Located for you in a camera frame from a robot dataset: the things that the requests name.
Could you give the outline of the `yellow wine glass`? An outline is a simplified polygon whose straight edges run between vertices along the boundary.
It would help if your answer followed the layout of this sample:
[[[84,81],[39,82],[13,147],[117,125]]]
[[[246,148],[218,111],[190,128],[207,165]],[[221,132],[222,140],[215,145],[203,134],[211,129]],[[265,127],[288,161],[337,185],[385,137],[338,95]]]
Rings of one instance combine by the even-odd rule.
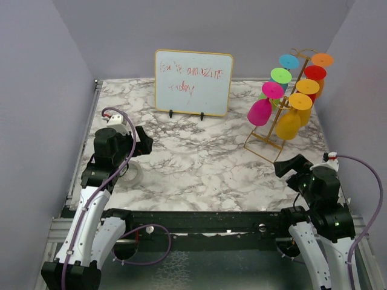
[[[298,111],[298,115],[300,116],[300,119],[301,119],[301,126],[305,126],[310,119],[311,110],[316,99],[316,94],[320,89],[320,85],[315,80],[303,79],[296,83],[296,89],[297,89],[297,92],[300,92],[302,94],[309,96],[309,98],[312,101],[312,105],[309,109]]]
[[[294,139],[301,127],[301,118],[298,112],[310,109],[313,104],[308,95],[299,92],[289,96],[288,101],[290,109],[280,118],[275,128],[277,137],[285,141]]]

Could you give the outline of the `gold wire glass rack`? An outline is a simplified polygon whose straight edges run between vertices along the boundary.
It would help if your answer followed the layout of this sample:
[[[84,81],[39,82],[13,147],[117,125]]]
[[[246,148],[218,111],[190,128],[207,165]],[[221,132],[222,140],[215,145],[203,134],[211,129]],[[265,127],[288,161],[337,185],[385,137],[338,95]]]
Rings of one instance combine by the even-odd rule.
[[[278,160],[288,141],[277,137],[275,134],[276,124],[290,109],[288,98],[292,94],[297,93],[296,83],[304,79],[304,70],[312,63],[311,58],[317,53],[319,52],[313,49],[298,50],[296,48],[291,49],[288,53],[298,59],[299,67],[290,71],[293,78],[288,84],[284,96],[280,98],[279,104],[275,105],[276,110],[272,110],[268,122],[263,126],[254,126],[252,124],[253,129],[243,144],[245,150],[270,163]]]

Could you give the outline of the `red wine glass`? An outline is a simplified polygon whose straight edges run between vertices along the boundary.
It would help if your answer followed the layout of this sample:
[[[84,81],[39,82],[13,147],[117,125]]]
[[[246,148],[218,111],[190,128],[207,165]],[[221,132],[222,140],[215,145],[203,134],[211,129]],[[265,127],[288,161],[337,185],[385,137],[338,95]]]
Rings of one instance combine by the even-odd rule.
[[[305,68],[304,75],[307,79],[312,79],[319,84],[319,90],[314,95],[314,99],[313,99],[313,102],[314,102],[315,99],[319,98],[322,94],[322,91],[324,89],[324,84],[325,84],[325,78],[327,76],[327,72],[326,72],[325,68],[323,68],[321,66],[310,65],[310,66]]]

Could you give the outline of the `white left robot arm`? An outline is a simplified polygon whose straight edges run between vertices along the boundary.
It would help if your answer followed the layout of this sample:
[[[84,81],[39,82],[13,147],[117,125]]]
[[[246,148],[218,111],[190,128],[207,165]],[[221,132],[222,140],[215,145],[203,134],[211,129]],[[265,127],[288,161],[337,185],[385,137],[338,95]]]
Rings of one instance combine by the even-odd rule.
[[[129,159],[149,155],[153,139],[142,126],[99,129],[94,153],[81,174],[76,213],[62,247],[52,262],[44,262],[41,276],[48,289],[98,289],[102,266],[116,240],[129,237],[134,224],[125,217],[101,222],[114,186],[129,167]]]

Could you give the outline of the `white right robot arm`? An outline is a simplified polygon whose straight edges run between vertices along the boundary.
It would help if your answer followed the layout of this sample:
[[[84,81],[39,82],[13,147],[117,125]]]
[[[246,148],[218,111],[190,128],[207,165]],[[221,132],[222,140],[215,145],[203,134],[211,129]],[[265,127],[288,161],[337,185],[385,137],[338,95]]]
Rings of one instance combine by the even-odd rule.
[[[308,269],[313,289],[360,289],[356,259],[351,246],[355,239],[349,208],[339,203],[339,162],[336,153],[324,154],[322,163],[312,164],[298,154],[274,162],[281,178],[294,170],[286,183],[300,194],[309,209],[284,208],[278,230],[291,236]]]

